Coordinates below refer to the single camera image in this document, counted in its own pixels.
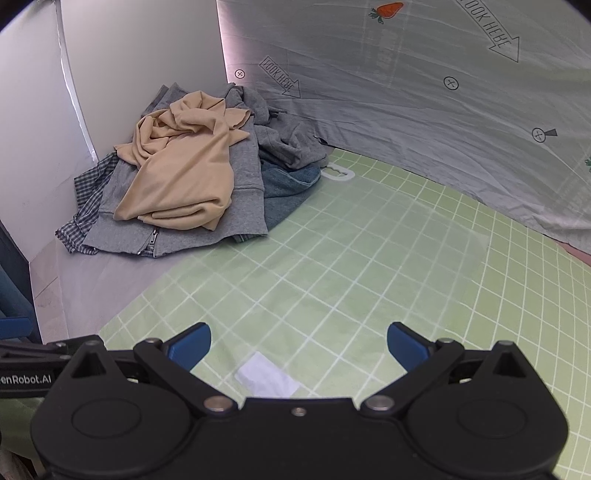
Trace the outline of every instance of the plaid shirt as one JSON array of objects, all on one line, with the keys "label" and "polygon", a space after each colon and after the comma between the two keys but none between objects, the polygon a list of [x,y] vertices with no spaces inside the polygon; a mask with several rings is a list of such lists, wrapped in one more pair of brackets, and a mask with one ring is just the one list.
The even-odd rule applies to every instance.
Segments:
[{"label": "plaid shirt", "polygon": [[96,167],[74,179],[78,211],[72,220],[56,231],[56,237],[66,246],[69,253],[95,255],[98,252],[96,248],[87,247],[83,243],[99,217],[103,190],[118,163],[117,153],[110,153],[98,162]]}]

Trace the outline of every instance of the blue gripper pad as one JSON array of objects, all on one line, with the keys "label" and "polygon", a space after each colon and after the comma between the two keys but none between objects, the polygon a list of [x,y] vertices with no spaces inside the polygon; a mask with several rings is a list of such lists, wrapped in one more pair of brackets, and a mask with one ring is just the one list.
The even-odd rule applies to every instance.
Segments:
[{"label": "blue gripper pad", "polygon": [[27,337],[33,331],[33,324],[27,317],[0,319],[0,340]]},{"label": "blue gripper pad", "polygon": [[167,357],[189,371],[209,352],[212,331],[209,325],[199,323],[194,328],[173,337],[167,343]]},{"label": "blue gripper pad", "polygon": [[421,337],[418,333],[408,329],[414,334],[410,335],[404,329],[408,328],[399,322],[395,322],[388,327],[388,350],[398,363],[407,372],[410,372],[417,365],[422,364],[429,358],[428,346],[432,345],[432,343]]}]

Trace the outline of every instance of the printed arrow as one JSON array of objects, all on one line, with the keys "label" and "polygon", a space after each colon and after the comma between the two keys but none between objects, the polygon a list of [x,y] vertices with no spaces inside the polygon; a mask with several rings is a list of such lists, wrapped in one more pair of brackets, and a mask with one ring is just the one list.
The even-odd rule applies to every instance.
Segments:
[{"label": "printed arrow", "polygon": [[283,88],[284,92],[282,95],[301,98],[300,81],[292,80],[285,70],[283,70],[271,57],[266,56],[265,60],[260,62],[259,66],[265,70],[265,73],[269,77],[275,80],[279,86]]},{"label": "printed arrow", "polygon": [[490,50],[519,62],[519,37],[511,37],[482,0],[456,0],[494,45]]}]

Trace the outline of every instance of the metal screw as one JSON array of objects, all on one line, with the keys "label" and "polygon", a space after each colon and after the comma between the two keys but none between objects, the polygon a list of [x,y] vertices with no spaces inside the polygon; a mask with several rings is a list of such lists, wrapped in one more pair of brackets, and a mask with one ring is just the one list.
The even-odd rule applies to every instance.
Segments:
[{"label": "metal screw", "polygon": [[373,411],[387,411],[394,406],[395,402],[386,395],[373,395],[365,401],[365,406]]},{"label": "metal screw", "polygon": [[305,408],[302,407],[296,407],[291,409],[291,414],[296,417],[303,417],[304,415],[306,415],[306,413],[308,412]]},{"label": "metal screw", "polygon": [[234,403],[228,397],[224,395],[214,395],[213,397],[206,398],[203,402],[203,406],[210,411],[221,413],[226,410],[230,410]]}]

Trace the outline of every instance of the gray zip-up sweatshirt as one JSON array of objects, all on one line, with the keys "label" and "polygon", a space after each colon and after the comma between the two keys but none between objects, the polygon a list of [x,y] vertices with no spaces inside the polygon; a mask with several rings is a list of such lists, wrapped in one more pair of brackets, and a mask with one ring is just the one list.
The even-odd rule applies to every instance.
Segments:
[{"label": "gray zip-up sweatshirt", "polygon": [[[176,85],[168,91],[161,89],[158,95],[160,100],[157,97],[148,109],[154,111],[167,108],[171,102],[179,100],[185,94]],[[216,96],[225,97],[227,107],[247,108],[233,83],[227,85],[222,95]],[[234,170],[235,185],[232,204],[214,231],[203,227],[185,231],[156,229],[137,219],[124,222],[113,220],[117,205],[138,171],[135,166],[120,161],[103,192],[99,218],[86,236],[84,244],[107,252],[161,257],[186,248],[213,245],[229,236],[266,235],[268,231],[264,214],[264,188],[252,117],[242,130],[249,132],[250,136],[230,147],[230,165]]]}]

